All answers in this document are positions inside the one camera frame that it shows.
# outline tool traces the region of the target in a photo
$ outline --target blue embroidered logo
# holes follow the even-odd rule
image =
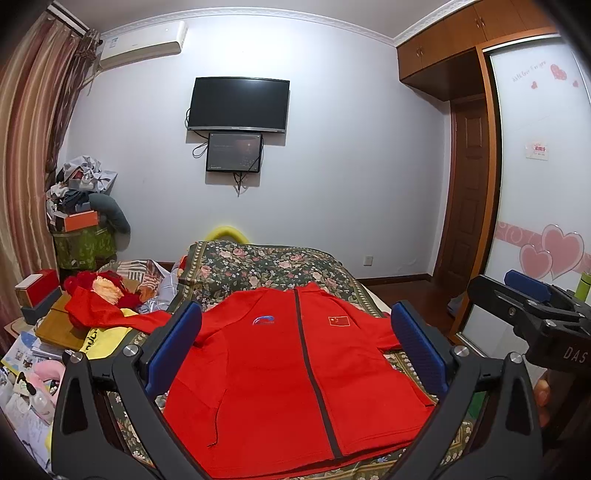
[[[263,315],[262,317],[255,318],[253,325],[264,325],[266,323],[273,323],[275,321],[275,317],[271,315]]]

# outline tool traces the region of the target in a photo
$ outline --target pink decorative stripe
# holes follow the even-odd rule
[[[542,247],[542,235],[540,233],[531,232],[505,222],[497,222],[495,238],[519,248],[523,248],[525,245],[532,245],[536,252],[544,251]],[[572,270],[577,273],[591,271],[591,255],[588,253],[583,254],[581,261]]]

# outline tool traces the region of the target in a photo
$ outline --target ceiling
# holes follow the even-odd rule
[[[447,0],[60,0],[72,14],[100,32],[183,10],[265,7],[322,15],[394,38]]]

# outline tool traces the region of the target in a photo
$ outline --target chinese flag patch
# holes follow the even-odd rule
[[[329,317],[329,323],[335,327],[351,326],[349,323],[349,317]]]

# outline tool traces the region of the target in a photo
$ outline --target blue gripper pad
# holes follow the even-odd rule
[[[540,303],[550,301],[550,290],[548,289],[548,285],[544,282],[528,277],[517,270],[509,270],[505,274],[505,285],[514,288]]]
[[[201,308],[191,302],[148,364],[148,398],[154,399],[170,388],[200,329]]]
[[[442,400],[447,394],[453,358],[451,345],[439,330],[425,323],[410,302],[392,307],[392,329],[425,390]]]

